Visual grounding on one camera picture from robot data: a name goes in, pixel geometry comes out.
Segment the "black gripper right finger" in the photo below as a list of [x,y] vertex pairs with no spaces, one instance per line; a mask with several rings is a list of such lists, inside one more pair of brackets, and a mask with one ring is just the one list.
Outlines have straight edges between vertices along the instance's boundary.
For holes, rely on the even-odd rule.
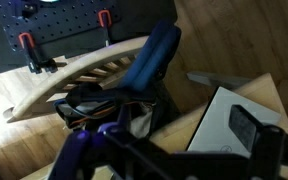
[[232,105],[229,128],[250,152],[247,174],[251,180],[279,178],[285,133],[274,125],[263,125],[241,105]]

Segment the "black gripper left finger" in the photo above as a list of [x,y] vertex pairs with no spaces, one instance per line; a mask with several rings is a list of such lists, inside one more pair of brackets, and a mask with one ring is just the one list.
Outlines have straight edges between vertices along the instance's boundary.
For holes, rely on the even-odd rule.
[[109,126],[92,135],[71,133],[59,152],[47,180],[91,180],[95,169],[108,166],[123,180],[170,179],[167,154],[147,139],[138,139],[121,126]]

